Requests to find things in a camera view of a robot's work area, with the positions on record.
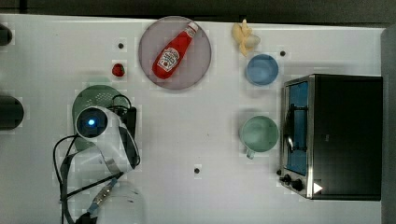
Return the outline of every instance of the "black object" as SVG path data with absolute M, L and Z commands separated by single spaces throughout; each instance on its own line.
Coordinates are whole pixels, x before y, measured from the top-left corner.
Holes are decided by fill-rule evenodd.
M 23 114 L 20 101 L 12 96 L 0 96 L 0 131 L 18 127 L 23 120 Z
M 291 181 L 291 177 L 290 175 L 284 175 L 283 177 L 280 177 L 279 180 L 284 182 L 286 185 L 289 185 Z
M 12 40 L 12 32 L 4 25 L 0 24 L 0 46 L 9 44 Z
M 303 189 L 303 182 L 301 179 L 296 179 L 291 181 L 291 187 L 296 189 L 297 191 L 301 191 Z
M 76 221 L 76 224 L 95 224 L 98 217 L 91 217 L 89 212 L 84 213 Z
M 129 163 L 131 164 L 132 169 L 134 169 L 140 163 L 138 149 L 135 148 L 134 143 L 131 141 L 131 138 L 128 137 L 128 131 L 126 129 L 119 127 L 119 131 L 122 144 L 125 148 L 126 156 Z
M 134 134 L 136 131 L 136 118 L 137 118 L 137 110 L 135 107 L 131 107 L 126 111 L 122 117 L 120 117 L 121 121 L 125 124 L 132 138 L 134 138 Z
M 282 132 L 298 134 L 303 144 L 290 151 L 289 139 L 281 142 L 281 170 L 304 187 L 282 185 L 313 200 L 381 200 L 382 77 L 314 74 L 286 82 L 284 91 L 282 125 L 290 125 Z M 288 121 L 300 98 L 307 113 Z

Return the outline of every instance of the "blue bowl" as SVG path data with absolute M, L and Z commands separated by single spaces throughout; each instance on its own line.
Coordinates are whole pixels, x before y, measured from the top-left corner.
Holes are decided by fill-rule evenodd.
M 277 62 L 273 57 L 259 54 L 247 65 L 247 79 L 257 86 L 268 85 L 276 79 L 278 70 Z

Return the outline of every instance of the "green mug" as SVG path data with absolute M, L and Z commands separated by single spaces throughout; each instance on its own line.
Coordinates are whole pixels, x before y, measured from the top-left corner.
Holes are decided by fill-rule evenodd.
M 274 147 L 279 133 L 273 120 L 256 116 L 245 122 L 239 130 L 239 137 L 247 147 L 247 157 L 253 160 L 255 152 L 268 151 Z

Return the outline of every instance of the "toaster oven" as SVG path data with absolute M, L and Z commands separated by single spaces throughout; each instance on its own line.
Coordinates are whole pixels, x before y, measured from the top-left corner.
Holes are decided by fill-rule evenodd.
M 314 200 L 381 199 L 382 85 L 382 77 L 317 74 L 284 84 L 284 187 Z

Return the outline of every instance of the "white table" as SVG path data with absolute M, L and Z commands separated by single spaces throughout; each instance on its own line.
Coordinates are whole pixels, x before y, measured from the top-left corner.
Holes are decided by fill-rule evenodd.
M 142 164 L 125 178 L 142 192 L 149 224 L 380 223 L 380 202 L 308 201 L 281 187 L 279 145 L 250 161 L 238 128 L 256 114 L 279 125 L 284 81 L 313 73 L 380 76 L 382 29 L 252 24 L 262 39 L 257 52 L 280 66 L 276 82 L 258 88 L 245 79 L 248 59 L 231 38 L 232 24 L 198 22 L 212 45 L 210 68 L 197 86 L 168 91 L 150 82 L 138 62 L 140 36 L 152 20 L 0 15 L 0 21 L 15 32 L 13 44 L 0 48 L 0 91 L 25 108 L 21 126 L 0 133 L 1 223 L 59 222 L 51 150 L 73 133 L 75 97 L 97 83 L 126 94 L 138 109 Z M 125 49 L 117 49 L 119 41 Z M 111 75 L 116 62 L 127 64 L 126 77 Z

